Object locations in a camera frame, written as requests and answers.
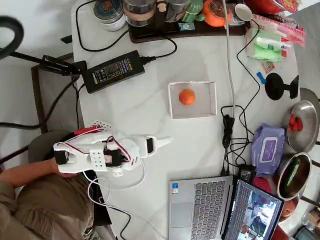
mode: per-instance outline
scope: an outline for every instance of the laptop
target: laptop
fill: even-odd
[[[284,206],[234,176],[169,182],[169,240],[270,240]]]

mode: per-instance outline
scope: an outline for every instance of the person's arm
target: person's arm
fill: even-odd
[[[0,181],[6,182],[13,188],[18,188],[49,174],[59,174],[64,178],[75,175],[60,173],[56,159],[52,158],[50,160],[10,168],[0,173]]]

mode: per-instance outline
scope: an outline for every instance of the black power brick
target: black power brick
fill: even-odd
[[[82,74],[87,92],[92,94],[144,74],[144,64],[146,64],[144,61],[144,58],[140,57],[138,51],[135,50],[88,69]]]

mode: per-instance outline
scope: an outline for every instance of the power cord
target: power cord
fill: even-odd
[[[77,9],[76,9],[76,11],[75,11],[75,24],[76,24],[76,31],[77,31],[77,33],[78,33],[78,38],[79,38],[80,47],[81,47],[83,50],[87,51],[87,52],[101,52],[101,51],[107,50],[107,49],[113,47],[117,42],[119,42],[120,39],[122,39],[122,37],[123,37],[124,35],[126,35],[126,34],[129,32],[129,30],[126,30],[126,31],[125,31],[124,33],[122,33],[122,34],[120,35],[120,37],[118,37],[118,39],[115,40],[111,45],[109,45],[109,46],[107,46],[107,47],[104,47],[104,48],[102,48],[102,49],[88,49],[88,48],[84,47],[84,45],[83,45],[83,43],[82,43],[82,40],[81,40],[81,35],[80,35],[80,29],[79,29],[79,23],[78,23],[78,12],[79,12],[79,9],[80,9],[81,7],[83,7],[83,6],[85,6],[85,5],[88,5],[88,4],[91,4],[91,3],[93,3],[93,2],[96,2],[96,1],[97,1],[97,0],[91,0],[91,1],[85,2],[85,3],[81,4],[80,6],[78,6]]]
[[[122,210],[122,209],[120,209],[120,208],[118,208],[118,207],[115,207],[115,206],[112,206],[112,205],[108,205],[108,204],[107,204],[107,202],[108,202],[108,200],[109,200],[109,198],[110,198],[110,196],[111,196],[111,191],[124,191],[124,190],[128,190],[128,189],[132,189],[132,188],[137,187],[137,186],[139,186],[140,184],[142,184],[142,182],[143,182],[143,181],[145,180],[145,178],[146,178],[146,167],[145,167],[145,164],[144,164],[143,160],[141,160],[141,165],[142,165],[142,167],[143,167],[143,174],[142,174],[142,178],[140,179],[140,181],[138,181],[138,182],[135,183],[134,185],[131,185],[131,186],[126,187],[126,188],[121,188],[121,189],[111,188],[111,182],[110,182],[109,179],[106,178],[106,177],[97,177],[97,178],[95,178],[94,180],[91,180],[90,178],[88,178],[88,176],[86,175],[86,173],[83,172],[84,177],[89,181],[89,186],[88,186],[88,188],[87,188],[87,195],[88,195],[89,199],[90,199],[93,203],[98,204],[98,205],[100,205],[100,206],[107,207],[107,208],[111,208],[111,209],[116,210],[116,211],[118,211],[118,212],[120,212],[120,213],[126,214],[126,215],[129,217],[127,223],[125,224],[125,226],[123,227],[123,229],[122,229],[121,232],[120,232],[120,237],[121,237],[122,239],[126,240],[126,238],[123,236],[123,232],[125,231],[125,229],[126,229],[127,226],[129,225],[132,216],[135,216],[135,217],[141,219],[141,220],[142,220],[143,222],[145,222],[147,225],[149,225],[163,240],[167,240],[154,226],[151,225],[151,223],[149,223],[147,220],[145,220],[145,219],[142,218],[141,216],[134,215],[134,214],[129,213],[129,212],[125,211],[125,210]],[[105,181],[107,181],[109,187],[98,183],[98,182],[97,182],[98,180],[105,180]],[[104,188],[104,189],[108,189],[108,190],[109,190],[108,196],[107,196],[107,198],[106,198],[106,200],[105,200],[104,202],[102,202],[100,199],[99,199],[99,202],[97,202],[97,201],[95,201],[95,200],[92,199],[92,197],[91,197],[91,195],[90,195],[90,188],[91,188],[91,185],[92,185],[92,184],[97,184],[97,185],[99,185],[101,188]]]
[[[166,40],[168,40],[168,41],[170,41],[171,43],[173,43],[174,50],[172,52],[170,52],[170,53],[167,53],[167,54],[164,54],[164,55],[160,55],[160,56],[141,56],[140,59],[141,59],[141,62],[142,62],[143,65],[146,65],[146,64],[148,64],[148,63],[150,63],[150,62],[152,62],[154,60],[160,59],[160,58],[168,57],[168,56],[174,54],[178,50],[178,46],[177,46],[176,42],[173,41],[171,38],[169,38],[169,37],[167,37],[165,35],[161,35],[161,34],[159,34],[159,36],[164,38],[164,39],[166,39]]]
[[[224,159],[223,159],[223,167],[221,170],[221,176],[225,176],[225,175],[229,175],[230,174],[230,165],[233,167],[239,167],[240,164],[238,164],[238,160],[241,159],[243,161],[243,164],[247,164],[246,160],[242,157],[243,152],[246,150],[246,147],[251,144],[252,142],[249,140],[249,133],[254,136],[254,133],[248,129],[247,127],[247,120],[246,120],[246,109],[248,108],[248,106],[252,103],[252,101],[254,100],[254,98],[258,95],[259,91],[260,91],[260,84],[259,82],[255,79],[255,77],[251,74],[251,72],[246,68],[246,66],[242,63],[242,61],[239,59],[239,54],[248,47],[248,45],[256,38],[256,36],[259,34],[260,32],[260,26],[259,24],[257,24],[256,21],[254,21],[252,19],[252,21],[257,25],[258,30],[256,32],[256,34],[253,36],[253,38],[237,53],[236,58],[239,61],[239,63],[244,67],[244,69],[249,73],[249,75],[253,78],[253,80],[256,82],[258,89],[256,91],[256,93],[253,95],[253,97],[250,99],[250,101],[248,102],[248,104],[245,106],[245,108],[243,108],[240,105],[229,105],[229,106],[223,106],[221,108],[221,115],[223,118],[223,125],[224,125],[224,130],[223,130],[223,137],[222,137],[222,145],[225,149],[224,151]],[[234,109],[234,107],[240,108],[241,109],[241,113],[239,115],[239,121],[241,123],[241,125],[245,128],[245,132],[246,132],[246,137],[245,138],[232,138],[232,133],[233,133],[233,126],[234,126],[234,122],[235,119],[234,117],[230,117],[228,114],[224,115],[223,113],[223,109],[224,108],[232,108]],[[242,145],[236,149],[234,149],[235,146],[237,145]],[[230,163],[229,161],[229,154],[235,154],[236,155],[236,159],[235,159],[235,164]]]
[[[229,51],[229,20],[228,20],[228,11],[226,7],[226,0],[222,0],[223,8],[224,8],[224,16],[225,16],[225,29],[226,29],[226,54],[227,54],[227,64],[228,64],[228,74],[232,95],[232,118],[235,117],[235,89],[232,81],[231,67],[230,67],[230,51]]]
[[[77,89],[75,86],[73,86],[75,90],[75,114],[76,114],[76,129],[78,130],[80,128],[80,123],[79,123],[79,112],[78,112],[78,103],[79,103],[79,93],[81,89],[85,86],[83,83],[79,89]]]
[[[68,83],[63,90],[59,93],[59,95],[56,97],[56,99],[53,101],[46,117],[44,118],[44,120],[42,122],[40,122],[39,124],[35,124],[35,125],[24,125],[24,124],[19,124],[19,123],[13,123],[13,122],[0,122],[0,128],[12,128],[12,129],[23,129],[23,130],[34,130],[34,129],[39,129],[41,128],[43,125],[45,125],[47,123],[47,121],[49,120],[51,114],[53,113],[58,101],[61,99],[61,97],[65,94],[65,92],[68,90],[68,88],[70,88],[72,85],[75,84],[76,81],[78,81],[78,79],[80,78],[80,76],[78,76],[77,78],[71,78],[71,82]]]

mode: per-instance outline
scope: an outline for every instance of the khaki shirt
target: khaki shirt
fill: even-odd
[[[48,175],[15,190],[0,181],[0,240],[83,240],[93,222],[88,182]]]

